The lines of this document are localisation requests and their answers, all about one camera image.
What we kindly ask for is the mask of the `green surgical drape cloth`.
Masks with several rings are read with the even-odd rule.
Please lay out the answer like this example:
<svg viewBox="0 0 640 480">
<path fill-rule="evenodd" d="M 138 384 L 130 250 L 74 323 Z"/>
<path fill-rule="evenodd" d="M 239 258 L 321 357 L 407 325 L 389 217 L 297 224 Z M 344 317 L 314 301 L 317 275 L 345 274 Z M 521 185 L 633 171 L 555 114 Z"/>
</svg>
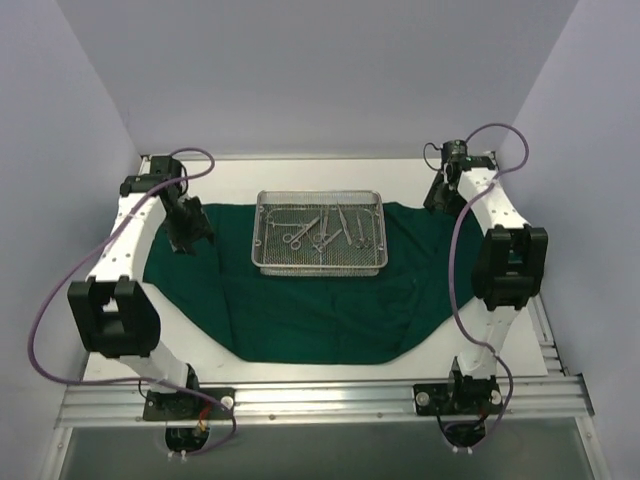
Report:
<svg viewBox="0 0 640 480">
<path fill-rule="evenodd" d="M 381 364 L 413 349 L 452 315 L 448 259 L 455 219 L 396 202 L 385 205 L 389 260 L 369 278 L 265 276 L 250 258 L 255 209 L 209 204 L 214 245 L 196 256 L 153 241 L 144 279 L 205 336 L 250 362 Z M 465 219 L 455 264 L 463 307 L 483 235 Z"/>
</svg>

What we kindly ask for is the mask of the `steel mesh instrument tray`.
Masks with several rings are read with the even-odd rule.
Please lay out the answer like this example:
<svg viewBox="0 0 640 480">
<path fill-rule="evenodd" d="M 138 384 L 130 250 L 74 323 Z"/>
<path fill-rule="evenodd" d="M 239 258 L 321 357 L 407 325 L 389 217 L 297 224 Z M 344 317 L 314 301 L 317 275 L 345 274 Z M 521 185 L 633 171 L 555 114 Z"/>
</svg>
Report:
<svg viewBox="0 0 640 480">
<path fill-rule="evenodd" d="M 312 242 L 320 230 L 322 214 L 330 209 L 328 232 L 341 225 L 336 209 L 340 204 L 353 240 L 349 246 L 344 231 L 323 253 Z M 358 249 L 356 214 L 363 222 L 371 246 Z M 320 221 L 301 239 L 301 247 L 293 251 L 282 241 L 287 233 L 295 233 L 313 220 Z M 257 196 L 252 237 L 251 260 L 260 272 L 270 276 L 298 277 L 368 277 L 377 275 L 389 260 L 383 202 L 371 190 L 261 191 Z"/>
</svg>

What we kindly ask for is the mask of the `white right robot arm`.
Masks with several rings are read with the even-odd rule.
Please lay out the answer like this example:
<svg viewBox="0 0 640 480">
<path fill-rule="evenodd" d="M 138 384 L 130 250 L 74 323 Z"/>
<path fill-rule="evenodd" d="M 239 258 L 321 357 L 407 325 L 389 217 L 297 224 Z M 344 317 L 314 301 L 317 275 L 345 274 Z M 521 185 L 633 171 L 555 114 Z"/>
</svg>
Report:
<svg viewBox="0 0 640 480">
<path fill-rule="evenodd" d="M 449 382 L 443 391 L 447 406 L 464 413 L 480 400 L 479 387 L 469 378 L 485 380 L 496 374 L 511 325 L 540 291 L 548 234 L 518 213 L 501 185 L 500 171 L 488 156 L 444 153 L 425 207 L 456 217 L 448 289 L 454 322 L 467 345 L 455 357 L 464 377 Z M 471 272 L 474 299 L 469 306 L 460 307 L 455 264 L 459 236 L 469 216 L 479 225 L 483 239 Z"/>
</svg>

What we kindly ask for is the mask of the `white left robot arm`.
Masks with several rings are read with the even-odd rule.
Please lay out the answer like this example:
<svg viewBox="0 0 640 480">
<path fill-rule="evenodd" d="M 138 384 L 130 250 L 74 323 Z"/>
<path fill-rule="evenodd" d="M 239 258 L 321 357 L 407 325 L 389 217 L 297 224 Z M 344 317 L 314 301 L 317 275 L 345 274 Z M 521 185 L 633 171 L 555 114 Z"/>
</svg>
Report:
<svg viewBox="0 0 640 480">
<path fill-rule="evenodd" d="M 179 419 L 194 417 L 202 405 L 195 370 L 161 341 L 161 319 L 142 280 L 156 233 L 163 228 L 170 249 L 194 255 L 193 244 L 214 242 L 199 198 L 176 186 L 158 193 L 129 191 L 118 199 L 111 235 L 84 281 L 70 283 L 67 298 L 84 348 L 115 360 L 152 380 L 167 394 L 165 405 Z"/>
</svg>

